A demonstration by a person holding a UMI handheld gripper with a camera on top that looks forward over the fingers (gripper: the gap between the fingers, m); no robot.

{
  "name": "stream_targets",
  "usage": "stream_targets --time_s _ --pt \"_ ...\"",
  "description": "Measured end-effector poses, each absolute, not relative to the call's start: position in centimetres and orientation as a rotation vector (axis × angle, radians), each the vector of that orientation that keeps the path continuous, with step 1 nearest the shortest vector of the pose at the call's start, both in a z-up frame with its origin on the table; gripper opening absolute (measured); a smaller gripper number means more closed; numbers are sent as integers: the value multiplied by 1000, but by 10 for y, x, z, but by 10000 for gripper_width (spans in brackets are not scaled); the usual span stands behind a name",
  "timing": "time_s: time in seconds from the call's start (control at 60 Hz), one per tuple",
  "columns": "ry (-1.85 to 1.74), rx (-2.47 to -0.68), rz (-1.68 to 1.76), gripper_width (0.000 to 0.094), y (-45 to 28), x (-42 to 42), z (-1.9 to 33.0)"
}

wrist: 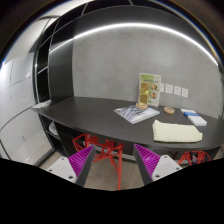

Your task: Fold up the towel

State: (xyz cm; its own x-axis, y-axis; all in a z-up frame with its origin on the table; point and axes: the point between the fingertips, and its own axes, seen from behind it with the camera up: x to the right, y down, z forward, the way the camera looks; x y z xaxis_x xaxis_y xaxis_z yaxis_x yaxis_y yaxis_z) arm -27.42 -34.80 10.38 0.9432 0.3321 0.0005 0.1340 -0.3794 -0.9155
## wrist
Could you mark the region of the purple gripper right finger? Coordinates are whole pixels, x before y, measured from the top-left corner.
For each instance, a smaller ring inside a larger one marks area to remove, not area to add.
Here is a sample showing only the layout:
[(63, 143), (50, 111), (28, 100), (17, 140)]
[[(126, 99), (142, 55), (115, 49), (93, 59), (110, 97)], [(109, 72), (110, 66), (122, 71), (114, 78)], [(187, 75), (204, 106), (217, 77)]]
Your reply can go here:
[(170, 156), (160, 156), (138, 144), (133, 146), (133, 153), (145, 185), (182, 169)]

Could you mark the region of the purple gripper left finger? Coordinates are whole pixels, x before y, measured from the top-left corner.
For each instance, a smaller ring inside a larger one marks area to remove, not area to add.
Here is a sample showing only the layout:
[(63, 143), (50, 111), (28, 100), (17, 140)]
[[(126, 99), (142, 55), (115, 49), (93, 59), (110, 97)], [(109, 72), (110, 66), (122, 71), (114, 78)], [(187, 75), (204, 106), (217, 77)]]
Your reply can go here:
[(60, 157), (47, 171), (83, 187), (95, 156), (95, 146), (91, 145), (70, 157)]

